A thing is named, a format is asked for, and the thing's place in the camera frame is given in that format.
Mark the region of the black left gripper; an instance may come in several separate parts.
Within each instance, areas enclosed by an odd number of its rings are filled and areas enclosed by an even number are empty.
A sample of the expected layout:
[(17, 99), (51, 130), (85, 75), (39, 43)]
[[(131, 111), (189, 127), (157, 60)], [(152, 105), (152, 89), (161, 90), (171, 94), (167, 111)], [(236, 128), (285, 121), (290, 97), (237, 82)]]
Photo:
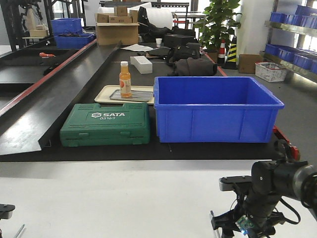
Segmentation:
[(15, 206), (12, 204), (0, 204), (0, 219), (10, 219)]

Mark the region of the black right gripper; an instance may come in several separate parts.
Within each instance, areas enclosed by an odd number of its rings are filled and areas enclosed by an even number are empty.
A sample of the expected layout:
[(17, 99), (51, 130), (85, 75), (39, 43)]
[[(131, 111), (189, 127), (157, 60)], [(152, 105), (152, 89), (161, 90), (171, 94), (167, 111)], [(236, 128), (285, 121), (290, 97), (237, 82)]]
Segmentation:
[(233, 210), (215, 216), (211, 211), (211, 226), (213, 230), (222, 228), (223, 231), (238, 231), (235, 222), (243, 215), (246, 215), (255, 225), (250, 229), (249, 238), (264, 238), (275, 234), (274, 226), (284, 223), (284, 215), (275, 211), (276, 205), (281, 200), (281, 195), (276, 192), (261, 194), (253, 187), (246, 193), (239, 196), (238, 204)]

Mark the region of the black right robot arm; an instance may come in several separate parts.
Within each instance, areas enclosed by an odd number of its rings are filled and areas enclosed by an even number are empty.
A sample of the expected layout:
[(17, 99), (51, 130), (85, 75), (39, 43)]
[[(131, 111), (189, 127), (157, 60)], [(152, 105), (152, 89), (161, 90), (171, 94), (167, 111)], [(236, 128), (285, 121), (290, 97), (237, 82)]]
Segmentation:
[(316, 168), (295, 160), (285, 140), (276, 141), (274, 146), (281, 155), (279, 159), (255, 162), (250, 176), (219, 179), (220, 190), (234, 191), (237, 201), (226, 213), (210, 213), (212, 229), (222, 231), (219, 238), (232, 238), (234, 232), (250, 238), (269, 238), (275, 234), (277, 224), (298, 224), (299, 213), (284, 197), (300, 201), (314, 217), (317, 215)]

